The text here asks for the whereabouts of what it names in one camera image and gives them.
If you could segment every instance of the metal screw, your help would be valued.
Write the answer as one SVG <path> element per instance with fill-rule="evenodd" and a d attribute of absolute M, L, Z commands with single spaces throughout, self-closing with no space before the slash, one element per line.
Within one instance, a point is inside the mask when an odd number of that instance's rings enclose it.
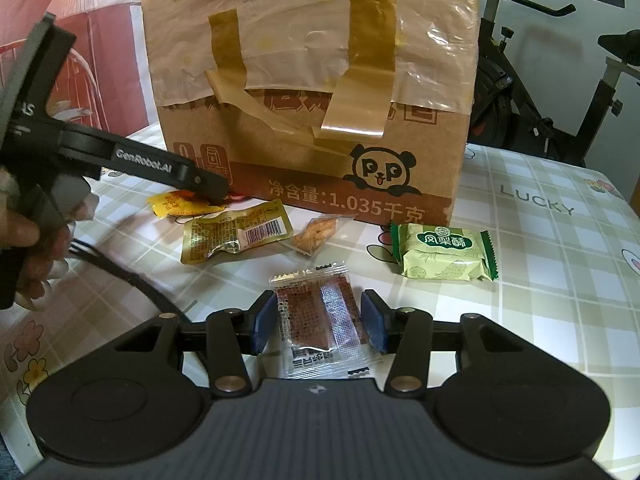
<path fill-rule="evenodd" d="M 422 386 L 422 381 L 412 375 L 400 375 L 391 379 L 391 387 L 396 392 L 414 392 Z"/>
<path fill-rule="evenodd" d="M 233 392 L 242 390 L 246 386 L 246 381 L 237 375 L 225 375 L 217 378 L 214 384 L 221 392 L 232 394 Z"/>

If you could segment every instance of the snack package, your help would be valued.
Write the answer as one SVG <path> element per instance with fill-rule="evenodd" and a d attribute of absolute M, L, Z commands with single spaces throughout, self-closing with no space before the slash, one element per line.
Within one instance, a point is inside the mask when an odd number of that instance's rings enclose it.
<path fill-rule="evenodd" d="M 348 376 L 379 360 L 344 265 L 275 276 L 269 284 L 278 297 L 285 378 Z"/>
<path fill-rule="evenodd" d="M 354 218 L 354 215 L 322 215 L 312 218 L 302 231 L 283 243 L 299 253 L 313 256 L 345 222 Z"/>
<path fill-rule="evenodd" d="M 214 218 L 194 218 L 184 225 L 180 261 L 199 264 L 218 251 L 236 254 L 284 240 L 292 234 L 293 228 L 280 200 L 225 211 Z"/>
<path fill-rule="evenodd" d="M 155 215 L 160 218 L 167 215 L 197 216 L 225 210 L 224 205 L 210 205 L 205 198 L 184 189 L 151 196 L 146 201 L 151 204 Z"/>
<path fill-rule="evenodd" d="M 469 282 L 498 277 L 488 231 L 391 224 L 391 239 L 394 258 L 408 278 Z"/>

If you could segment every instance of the table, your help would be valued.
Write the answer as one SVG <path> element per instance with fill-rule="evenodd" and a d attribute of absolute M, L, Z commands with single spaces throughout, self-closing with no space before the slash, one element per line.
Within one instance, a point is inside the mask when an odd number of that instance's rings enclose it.
<path fill-rule="evenodd" d="M 134 138 L 164 148 L 158 124 Z M 166 186 L 106 171 L 92 187 L 100 206 L 76 235 L 152 279 L 192 320 L 229 306 L 249 307 L 275 274 L 344 261 L 358 298 L 373 288 L 390 306 L 415 306 L 436 320 L 477 312 L 587 374 L 612 405 L 596 460 L 621 479 L 640 473 L 640 221 L 602 174 L 467 147 L 451 224 L 490 231 L 500 271 L 494 283 L 405 279 L 391 259 L 388 234 L 355 221 L 311 260 L 269 244 L 184 266 L 181 221 L 158 219 L 146 206 Z M 316 216 L 287 210 L 297 229 Z M 126 283 L 83 262 L 70 267 L 38 303 L 41 311 L 0 313 L 0 431 L 22 470 L 40 459 L 24 418 L 38 380 L 157 314 Z M 379 382 L 389 363 L 386 358 L 373 370 Z M 247 364 L 255 377 L 255 358 Z M 430 385 L 454 370 L 452 354 L 436 354 Z M 194 360 L 186 359 L 185 373 L 207 384 Z"/>

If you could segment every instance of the packing tape strip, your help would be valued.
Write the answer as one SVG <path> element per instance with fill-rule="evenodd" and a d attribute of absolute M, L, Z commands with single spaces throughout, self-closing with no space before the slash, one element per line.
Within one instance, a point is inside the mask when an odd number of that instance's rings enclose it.
<path fill-rule="evenodd" d="M 384 134 L 396 76 L 396 2 L 350 0 L 349 67 L 316 137 L 375 142 Z"/>
<path fill-rule="evenodd" d="M 236 9 L 224 10 L 209 16 L 209 25 L 211 28 L 211 51 L 218 69 L 207 70 L 205 75 L 219 102 L 231 104 L 260 119 L 281 140 L 301 144 L 321 152 L 349 156 L 354 147 L 353 142 L 316 139 L 310 126 L 304 128 L 287 120 L 257 102 L 244 90 L 246 67 L 242 60 Z"/>

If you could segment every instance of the pineapple cake package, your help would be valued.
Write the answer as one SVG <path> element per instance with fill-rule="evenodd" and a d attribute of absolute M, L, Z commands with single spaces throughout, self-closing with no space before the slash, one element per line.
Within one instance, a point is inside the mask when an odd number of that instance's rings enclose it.
<path fill-rule="evenodd" d="M 392 224 L 391 238 L 394 258 L 407 278 L 469 282 L 498 277 L 488 231 Z"/>

